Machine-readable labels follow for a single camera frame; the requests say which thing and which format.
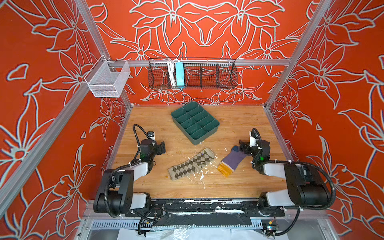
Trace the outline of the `green divided tray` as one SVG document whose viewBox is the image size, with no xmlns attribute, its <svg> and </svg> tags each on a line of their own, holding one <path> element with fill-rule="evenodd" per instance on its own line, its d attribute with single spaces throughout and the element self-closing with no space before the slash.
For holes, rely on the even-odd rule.
<svg viewBox="0 0 384 240">
<path fill-rule="evenodd" d="M 220 123 L 197 102 L 190 102 L 171 113 L 175 125 L 198 145 L 217 132 Z"/>
</svg>

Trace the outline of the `brown argyle sock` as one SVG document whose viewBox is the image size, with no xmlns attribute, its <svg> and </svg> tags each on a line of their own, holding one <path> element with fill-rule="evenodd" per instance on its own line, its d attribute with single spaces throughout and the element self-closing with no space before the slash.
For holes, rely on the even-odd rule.
<svg viewBox="0 0 384 240">
<path fill-rule="evenodd" d="M 172 181 L 188 177 L 203 170 L 215 159 L 215 153 L 205 148 L 187 161 L 168 169 Z"/>
</svg>

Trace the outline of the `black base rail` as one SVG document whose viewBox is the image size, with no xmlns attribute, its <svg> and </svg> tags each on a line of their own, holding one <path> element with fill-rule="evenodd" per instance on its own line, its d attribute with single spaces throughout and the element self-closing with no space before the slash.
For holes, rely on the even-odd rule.
<svg viewBox="0 0 384 240">
<path fill-rule="evenodd" d="M 284 217 L 282 207 L 259 210 L 258 198 L 214 198 L 214 199 L 152 199 L 151 207 L 163 208 L 164 214 L 242 214 L 246 217 Z"/>
</svg>

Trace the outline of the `light blue box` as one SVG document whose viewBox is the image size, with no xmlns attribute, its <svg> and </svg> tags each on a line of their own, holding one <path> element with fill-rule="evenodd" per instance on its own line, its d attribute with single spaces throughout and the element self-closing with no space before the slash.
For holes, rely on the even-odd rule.
<svg viewBox="0 0 384 240">
<path fill-rule="evenodd" d="M 176 70 L 176 84 L 177 87 L 183 89 L 185 87 L 185 73 L 184 73 L 184 63 L 176 62 L 175 63 Z"/>
</svg>

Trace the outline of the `purple sock with yellow cuff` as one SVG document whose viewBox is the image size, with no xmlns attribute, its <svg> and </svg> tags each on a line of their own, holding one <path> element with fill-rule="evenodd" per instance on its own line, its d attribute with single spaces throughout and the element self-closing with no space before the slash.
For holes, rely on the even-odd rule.
<svg viewBox="0 0 384 240">
<path fill-rule="evenodd" d="M 238 146 L 233 146 L 231 152 L 223 158 L 217 169 L 224 177 L 228 177 L 237 169 L 246 156 L 244 152 L 240 151 Z"/>
</svg>

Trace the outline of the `clear plastic wall bin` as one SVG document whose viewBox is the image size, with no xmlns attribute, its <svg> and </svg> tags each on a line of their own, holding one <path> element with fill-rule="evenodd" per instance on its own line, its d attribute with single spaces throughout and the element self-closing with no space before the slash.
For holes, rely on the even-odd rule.
<svg viewBox="0 0 384 240">
<path fill-rule="evenodd" d="M 85 82 L 96 98 L 119 98 L 131 75 L 127 61 L 123 61 L 123 66 L 118 67 L 118 70 L 109 63 L 110 61 L 100 60 L 85 76 Z"/>
</svg>

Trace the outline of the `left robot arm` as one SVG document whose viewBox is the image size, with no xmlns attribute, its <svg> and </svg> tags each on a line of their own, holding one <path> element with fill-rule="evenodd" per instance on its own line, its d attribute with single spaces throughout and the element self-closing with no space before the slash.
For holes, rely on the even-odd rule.
<svg viewBox="0 0 384 240">
<path fill-rule="evenodd" d="M 140 142 L 138 159 L 116 169 L 105 171 L 93 203 L 95 213 L 116 218 L 134 210 L 148 210 L 151 197 L 148 193 L 135 193 L 134 183 L 148 175 L 155 165 L 155 157 L 165 154 L 164 142 L 149 138 Z"/>
</svg>

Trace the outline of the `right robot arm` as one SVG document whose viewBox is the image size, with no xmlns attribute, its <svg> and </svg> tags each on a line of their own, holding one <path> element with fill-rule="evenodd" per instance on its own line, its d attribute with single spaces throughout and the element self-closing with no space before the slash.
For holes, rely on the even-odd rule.
<svg viewBox="0 0 384 240">
<path fill-rule="evenodd" d="M 270 160 L 270 143 L 239 141 L 240 152 L 252 156 L 252 168 L 260 174 L 281 178 L 286 188 L 274 192 L 263 192 L 258 208 L 295 208 L 324 210 L 336 200 L 336 187 L 322 168 L 306 162 Z"/>
</svg>

